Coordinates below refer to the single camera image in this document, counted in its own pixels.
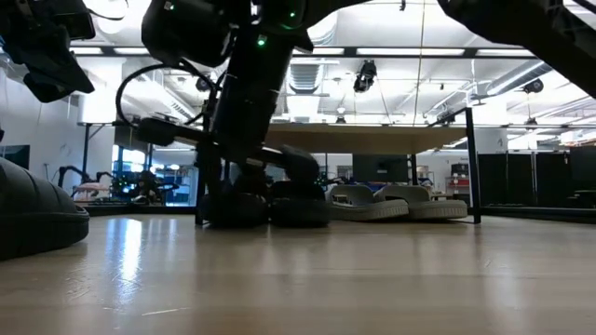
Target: light wood floor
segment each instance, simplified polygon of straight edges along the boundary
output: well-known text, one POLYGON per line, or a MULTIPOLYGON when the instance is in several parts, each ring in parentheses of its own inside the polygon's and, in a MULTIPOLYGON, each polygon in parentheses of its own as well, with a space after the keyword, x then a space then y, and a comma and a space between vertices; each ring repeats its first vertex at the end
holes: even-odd
POLYGON ((596 333, 596 226, 485 218, 213 232, 94 219, 71 248, 0 263, 0 333, 596 333))

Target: monitor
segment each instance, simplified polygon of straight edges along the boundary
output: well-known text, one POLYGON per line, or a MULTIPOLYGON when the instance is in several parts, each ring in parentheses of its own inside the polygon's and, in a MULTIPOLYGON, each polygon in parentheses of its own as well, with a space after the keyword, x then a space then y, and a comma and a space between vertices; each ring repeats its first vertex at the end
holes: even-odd
POLYGON ((352 165, 355 181, 409 182, 406 154, 354 154, 352 165))

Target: wooden table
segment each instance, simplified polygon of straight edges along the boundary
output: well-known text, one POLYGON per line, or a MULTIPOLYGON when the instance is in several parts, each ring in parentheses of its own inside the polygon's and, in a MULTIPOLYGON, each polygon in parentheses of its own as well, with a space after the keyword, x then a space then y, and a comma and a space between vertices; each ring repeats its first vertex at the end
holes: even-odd
POLYGON ((459 127, 371 127, 327 124, 273 124, 265 144, 288 144, 309 153, 418 154, 465 138, 459 127))

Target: slipper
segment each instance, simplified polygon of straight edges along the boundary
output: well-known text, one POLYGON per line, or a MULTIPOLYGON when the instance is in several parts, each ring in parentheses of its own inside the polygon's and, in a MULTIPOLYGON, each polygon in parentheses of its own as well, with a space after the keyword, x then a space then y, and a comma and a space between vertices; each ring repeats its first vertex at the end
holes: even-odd
POLYGON ((467 217, 467 204, 461 200, 431 201, 422 186, 388 185, 374 194, 376 201, 405 200, 413 220, 448 220, 467 217))
POLYGON ((404 200, 376 202, 373 191, 363 185, 337 185, 326 197, 332 220, 377 221, 408 214, 404 200))

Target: fluorescent light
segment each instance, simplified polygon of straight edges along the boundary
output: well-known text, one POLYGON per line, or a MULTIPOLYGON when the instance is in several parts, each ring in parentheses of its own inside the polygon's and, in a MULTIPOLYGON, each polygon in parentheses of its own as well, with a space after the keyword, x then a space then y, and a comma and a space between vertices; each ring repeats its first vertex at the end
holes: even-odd
POLYGON ((342 47, 315 47, 313 55, 343 55, 344 49, 342 47))
POLYGON ((191 152, 195 149, 187 149, 187 148, 157 148, 155 151, 157 152, 191 152))
POLYGON ((317 55, 317 56, 337 56, 343 55, 344 49, 342 47, 315 47, 313 52, 302 52, 300 50, 294 50, 294 55, 317 55))
POLYGON ((305 60, 293 59, 291 65, 339 65, 339 60, 305 60))
POLYGON ((71 47, 71 52, 75 55, 101 55, 103 51, 100 47, 71 47))
POLYGON ((148 55, 145 47, 115 47, 114 52, 122 55, 148 55))
POLYGON ((423 56, 461 56, 466 52, 462 48, 423 48, 423 56))
POLYGON ((461 56, 465 51, 463 48, 360 47, 356 50, 356 53, 371 56, 461 56))
POLYGON ((532 57, 532 52, 525 49, 480 49, 477 56, 502 56, 502 57, 532 57))

